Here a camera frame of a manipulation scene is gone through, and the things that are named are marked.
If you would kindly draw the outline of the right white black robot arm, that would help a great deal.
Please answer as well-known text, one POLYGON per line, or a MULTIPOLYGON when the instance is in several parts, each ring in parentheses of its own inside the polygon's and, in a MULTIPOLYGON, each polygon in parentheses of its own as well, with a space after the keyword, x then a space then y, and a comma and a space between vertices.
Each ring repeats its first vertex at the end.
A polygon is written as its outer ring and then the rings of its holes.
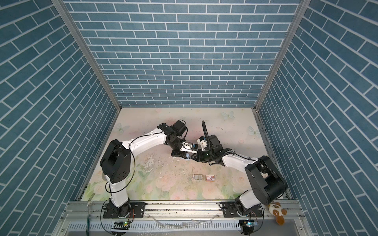
POLYGON ((215 135, 202 136, 197 144, 197 153, 192 155, 195 161, 233 168, 247 175, 250 189, 235 199, 239 210, 259 204, 267 206, 287 190, 286 180, 268 156, 243 156, 230 148, 223 148, 215 135))

